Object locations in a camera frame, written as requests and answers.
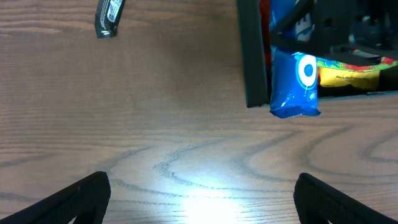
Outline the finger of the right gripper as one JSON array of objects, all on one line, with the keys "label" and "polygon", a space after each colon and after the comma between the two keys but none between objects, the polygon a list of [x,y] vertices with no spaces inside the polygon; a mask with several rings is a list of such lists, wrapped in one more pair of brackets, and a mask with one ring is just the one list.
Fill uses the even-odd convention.
[{"label": "finger of the right gripper", "polygon": [[313,56],[330,54],[330,2],[275,0],[269,9],[269,45]]}]

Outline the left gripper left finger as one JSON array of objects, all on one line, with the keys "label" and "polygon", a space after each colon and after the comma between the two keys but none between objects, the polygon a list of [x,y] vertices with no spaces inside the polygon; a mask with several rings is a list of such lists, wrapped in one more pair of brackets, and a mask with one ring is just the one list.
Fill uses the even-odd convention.
[{"label": "left gripper left finger", "polygon": [[94,172],[57,193],[1,219],[1,224],[101,224],[111,196],[107,173]]}]

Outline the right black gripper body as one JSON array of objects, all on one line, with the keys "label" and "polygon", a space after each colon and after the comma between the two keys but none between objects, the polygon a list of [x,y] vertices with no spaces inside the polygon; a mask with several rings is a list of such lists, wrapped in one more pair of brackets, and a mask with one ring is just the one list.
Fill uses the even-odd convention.
[{"label": "right black gripper body", "polygon": [[397,0],[313,3],[317,55],[337,61],[397,59]]}]

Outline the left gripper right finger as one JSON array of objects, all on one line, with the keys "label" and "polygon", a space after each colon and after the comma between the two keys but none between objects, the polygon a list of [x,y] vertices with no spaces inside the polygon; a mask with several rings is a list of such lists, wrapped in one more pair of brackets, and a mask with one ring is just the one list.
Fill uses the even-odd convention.
[{"label": "left gripper right finger", "polygon": [[303,224],[397,224],[308,173],[296,181],[294,203]]}]

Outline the black gift box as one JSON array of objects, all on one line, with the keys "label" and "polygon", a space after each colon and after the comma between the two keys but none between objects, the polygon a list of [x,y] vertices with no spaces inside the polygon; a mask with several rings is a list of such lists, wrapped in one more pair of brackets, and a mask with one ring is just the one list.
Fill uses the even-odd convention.
[{"label": "black gift box", "polygon": [[[246,105],[268,105],[271,100],[271,68],[266,67],[259,0],[237,0]],[[354,61],[340,61],[355,64]]]}]

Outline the red candy bag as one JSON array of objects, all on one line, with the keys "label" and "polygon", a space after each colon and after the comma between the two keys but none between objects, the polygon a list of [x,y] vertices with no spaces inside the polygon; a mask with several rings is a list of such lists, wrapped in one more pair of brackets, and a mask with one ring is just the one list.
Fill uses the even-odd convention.
[{"label": "red candy bag", "polygon": [[269,36],[270,0],[260,0],[259,11],[261,14],[262,39],[263,39],[266,67],[271,68],[272,59],[271,59],[271,47],[270,47],[270,36]]}]

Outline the blue Oreo cookie pack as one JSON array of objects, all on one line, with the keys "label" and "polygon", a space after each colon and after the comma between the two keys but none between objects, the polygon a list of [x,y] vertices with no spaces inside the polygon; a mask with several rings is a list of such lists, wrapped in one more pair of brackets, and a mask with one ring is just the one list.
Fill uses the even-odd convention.
[{"label": "blue Oreo cookie pack", "polygon": [[317,58],[271,46],[270,112],[279,118],[318,116]]}]

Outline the yellow snack bag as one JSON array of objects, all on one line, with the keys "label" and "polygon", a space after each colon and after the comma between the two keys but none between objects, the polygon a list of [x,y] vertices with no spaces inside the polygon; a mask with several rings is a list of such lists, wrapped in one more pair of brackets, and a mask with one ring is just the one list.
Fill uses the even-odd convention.
[{"label": "yellow snack bag", "polygon": [[318,80],[322,87],[335,88],[351,85],[362,90],[377,90],[380,70],[339,70],[318,67]]}]

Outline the green Haribo gummy bag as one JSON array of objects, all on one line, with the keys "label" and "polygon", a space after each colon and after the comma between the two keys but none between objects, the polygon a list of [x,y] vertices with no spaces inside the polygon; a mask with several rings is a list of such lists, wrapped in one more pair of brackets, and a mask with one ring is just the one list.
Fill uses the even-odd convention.
[{"label": "green Haribo gummy bag", "polygon": [[317,58],[318,67],[332,68],[337,70],[348,71],[373,71],[385,70],[397,66],[397,60],[389,57],[382,57],[379,55],[372,55],[361,50],[354,50],[350,57],[357,56],[354,59],[355,64],[344,63],[336,60],[329,60],[326,58]]}]

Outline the small black bar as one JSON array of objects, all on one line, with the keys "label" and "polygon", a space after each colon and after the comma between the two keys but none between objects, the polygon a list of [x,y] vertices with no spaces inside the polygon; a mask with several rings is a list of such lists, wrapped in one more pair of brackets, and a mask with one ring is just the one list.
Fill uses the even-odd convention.
[{"label": "small black bar", "polygon": [[98,39],[110,39],[117,34],[117,27],[125,0],[99,0],[95,13],[95,31]]}]

